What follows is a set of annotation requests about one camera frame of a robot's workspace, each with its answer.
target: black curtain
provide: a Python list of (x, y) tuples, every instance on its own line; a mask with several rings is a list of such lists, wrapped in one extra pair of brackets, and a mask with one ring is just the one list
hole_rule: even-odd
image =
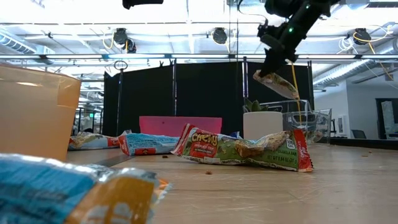
[[(248, 92), (249, 99), (251, 101), (258, 100), (260, 103), (270, 103), (276, 101), (289, 100), (280, 96), (274, 90), (266, 87), (265, 85), (259, 83), (253, 79), (253, 75), (256, 70), (260, 70), (262, 63), (248, 62)], [(311, 103), (312, 108), (314, 107), (313, 102), (313, 91), (312, 91), (312, 76), (310, 70), (307, 66), (294, 66), (296, 81), (298, 87), (298, 93), (300, 99), (308, 100)], [(282, 78), (286, 79), (288, 82), (294, 85), (292, 67), (291, 65), (284, 65), (280, 70), (276, 72)]]
[(177, 116), (223, 119), (221, 133), (243, 129), (242, 63), (177, 64)]
[(140, 116), (174, 115), (171, 66), (124, 72), (119, 129), (116, 132), (119, 88), (115, 88), (114, 82), (118, 83), (119, 76), (105, 78), (104, 134), (115, 136), (128, 129), (140, 133)]

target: chair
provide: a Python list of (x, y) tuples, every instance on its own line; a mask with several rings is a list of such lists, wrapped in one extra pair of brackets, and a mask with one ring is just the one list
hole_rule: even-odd
[(365, 132), (362, 130), (351, 130), (353, 132), (354, 138), (356, 139), (366, 139)]
[(140, 116), (141, 133), (180, 137), (184, 126), (189, 123), (196, 127), (219, 134), (222, 118), (172, 117), (172, 116)]

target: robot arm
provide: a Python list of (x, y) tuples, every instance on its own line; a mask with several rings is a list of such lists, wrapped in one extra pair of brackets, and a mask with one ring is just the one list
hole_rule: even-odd
[(267, 0), (266, 11), (280, 17), (288, 18), (288, 22), (279, 27), (268, 26), (268, 21), (258, 28), (257, 36), (267, 44), (266, 60), (261, 69), (260, 77), (276, 72), (285, 65), (286, 60), (295, 62), (295, 49), (301, 40), (307, 37), (308, 31), (321, 15), (330, 16), (330, 6), (339, 0)]

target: granola bar wrapper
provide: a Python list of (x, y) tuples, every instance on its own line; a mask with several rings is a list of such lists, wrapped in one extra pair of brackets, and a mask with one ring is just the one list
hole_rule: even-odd
[(187, 124), (172, 154), (205, 164), (248, 164), (298, 172), (313, 170), (300, 129), (250, 141), (210, 133)]
[(0, 154), (2, 223), (147, 223), (170, 184), (153, 172)]
[(258, 82), (262, 83), (266, 87), (274, 90), (279, 95), (286, 97), (292, 100), (299, 99), (299, 92), (296, 88), (288, 82), (286, 79), (280, 77), (276, 73), (270, 73), (264, 77), (260, 77), (260, 70), (256, 71), (253, 75), (253, 79), (257, 80)]

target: table surface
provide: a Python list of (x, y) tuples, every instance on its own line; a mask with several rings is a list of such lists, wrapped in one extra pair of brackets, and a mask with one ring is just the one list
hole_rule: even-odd
[(141, 156), (173, 189), (153, 223), (397, 223), (398, 151), (314, 145), (311, 173)]

